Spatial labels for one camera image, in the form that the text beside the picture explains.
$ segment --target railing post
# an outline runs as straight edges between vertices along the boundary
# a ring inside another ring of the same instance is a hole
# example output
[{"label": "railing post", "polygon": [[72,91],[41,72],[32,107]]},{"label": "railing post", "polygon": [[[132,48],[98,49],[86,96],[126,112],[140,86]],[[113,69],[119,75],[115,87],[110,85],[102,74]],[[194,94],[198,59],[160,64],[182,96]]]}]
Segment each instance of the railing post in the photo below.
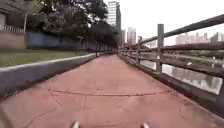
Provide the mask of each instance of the railing post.
[{"label": "railing post", "polygon": [[137,44],[137,53],[136,53],[136,63],[137,64],[140,64],[140,49],[141,49],[141,45],[140,45],[140,42],[142,41],[142,37],[139,37],[138,39],[138,44]]},{"label": "railing post", "polygon": [[128,57],[129,57],[129,58],[130,58],[130,56],[131,56],[131,51],[130,51],[131,49],[132,49],[131,46],[129,46],[129,47],[128,47],[128,55],[129,55]]},{"label": "railing post", "polygon": [[164,45],[164,25],[163,24],[158,24],[158,46],[157,46],[157,61],[156,61],[156,72],[162,73],[162,50],[161,48]]},{"label": "railing post", "polygon": [[222,86],[221,86],[221,89],[219,91],[219,95],[216,99],[216,103],[218,105],[221,105],[221,107],[224,107],[224,78],[222,79]]}]

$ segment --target concrete wall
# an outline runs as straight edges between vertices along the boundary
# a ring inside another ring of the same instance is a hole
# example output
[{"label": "concrete wall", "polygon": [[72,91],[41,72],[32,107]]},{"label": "concrete wall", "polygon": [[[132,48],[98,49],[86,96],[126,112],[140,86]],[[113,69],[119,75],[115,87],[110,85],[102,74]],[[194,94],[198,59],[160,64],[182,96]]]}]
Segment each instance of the concrete wall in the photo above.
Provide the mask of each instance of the concrete wall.
[{"label": "concrete wall", "polygon": [[24,35],[0,31],[0,49],[1,48],[25,49]]},{"label": "concrete wall", "polygon": [[16,91],[33,85],[34,82],[77,67],[95,57],[95,54],[89,54],[80,57],[0,68],[0,100]]}]

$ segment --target high-rise building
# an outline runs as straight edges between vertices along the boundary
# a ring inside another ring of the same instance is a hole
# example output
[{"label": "high-rise building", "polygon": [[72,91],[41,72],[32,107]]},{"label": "high-rise building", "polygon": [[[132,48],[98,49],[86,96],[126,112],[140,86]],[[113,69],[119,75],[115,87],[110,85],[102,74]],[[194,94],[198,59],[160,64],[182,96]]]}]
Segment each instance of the high-rise building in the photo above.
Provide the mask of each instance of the high-rise building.
[{"label": "high-rise building", "polygon": [[108,24],[114,26],[118,31],[121,30],[121,11],[120,4],[116,1],[108,2]]},{"label": "high-rise building", "polygon": [[125,44],[126,31],[121,30],[121,44]]},{"label": "high-rise building", "polygon": [[217,32],[214,36],[210,38],[211,43],[224,41],[224,34]]},{"label": "high-rise building", "polygon": [[136,44],[136,30],[129,27],[127,32],[127,43]]},{"label": "high-rise building", "polygon": [[208,43],[209,38],[207,33],[200,36],[199,33],[196,35],[188,35],[188,33],[184,35],[179,35],[176,37],[176,44],[192,44],[192,43]]}]

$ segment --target sidewalk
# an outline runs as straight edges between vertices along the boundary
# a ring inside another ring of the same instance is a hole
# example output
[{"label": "sidewalk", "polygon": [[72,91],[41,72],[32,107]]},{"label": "sidewalk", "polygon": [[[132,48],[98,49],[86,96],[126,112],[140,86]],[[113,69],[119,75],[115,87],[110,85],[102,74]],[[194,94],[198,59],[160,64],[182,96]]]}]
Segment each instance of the sidewalk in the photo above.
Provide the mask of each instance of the sidewalk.
[{"label": "sidewalk", "polygon": [[222,119],[117,56],[103,56],[0,103],[14,128],[223,128]]}]

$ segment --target wall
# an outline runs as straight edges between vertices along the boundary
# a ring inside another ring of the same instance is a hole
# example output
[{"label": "wall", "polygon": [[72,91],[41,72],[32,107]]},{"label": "wall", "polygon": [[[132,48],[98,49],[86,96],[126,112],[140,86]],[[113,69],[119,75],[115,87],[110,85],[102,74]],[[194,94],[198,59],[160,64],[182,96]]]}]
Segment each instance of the wall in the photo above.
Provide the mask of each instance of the wall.
[{"label": "wall", "polygon": [[74,42],[70,39],[59,40],[58,37],[50,36],[41,32],[27,32],[26,33],[27,48],[60,48],[72,50],[96,50],[96,43],[84,41]]},{"label": "wall", "polygon": [[24,35],[0,31],[0,49],[1,48],[25,49]]}]

